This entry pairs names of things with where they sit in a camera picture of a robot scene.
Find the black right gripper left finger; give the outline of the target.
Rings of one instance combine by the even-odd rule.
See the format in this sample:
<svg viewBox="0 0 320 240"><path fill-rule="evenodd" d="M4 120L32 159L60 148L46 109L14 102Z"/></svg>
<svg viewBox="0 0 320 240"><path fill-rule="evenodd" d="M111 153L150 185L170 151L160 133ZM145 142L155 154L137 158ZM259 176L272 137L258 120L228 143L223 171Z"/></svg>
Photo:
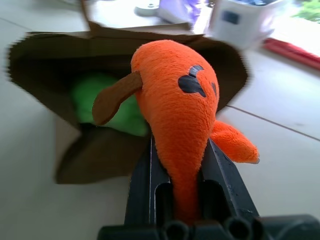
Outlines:
<svg viewBox="0 0 320 240"><path fill-rule="evenodd" d="M173 186L151 137L131 175L124 224L161 227L174 218Z"/></svg>

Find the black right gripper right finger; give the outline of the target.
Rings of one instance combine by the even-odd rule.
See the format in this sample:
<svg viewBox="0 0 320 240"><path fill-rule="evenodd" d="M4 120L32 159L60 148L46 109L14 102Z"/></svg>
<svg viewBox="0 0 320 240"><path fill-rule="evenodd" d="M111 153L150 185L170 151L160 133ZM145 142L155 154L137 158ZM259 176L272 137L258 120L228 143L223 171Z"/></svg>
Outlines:
<svg viewBox="0 0 320 240"><path fill-rule="evenodd" d="M204 220L224 223L230 218L243 218L251 222L260 216L236 165L212 140L207 142L199 176Z"/></svg>

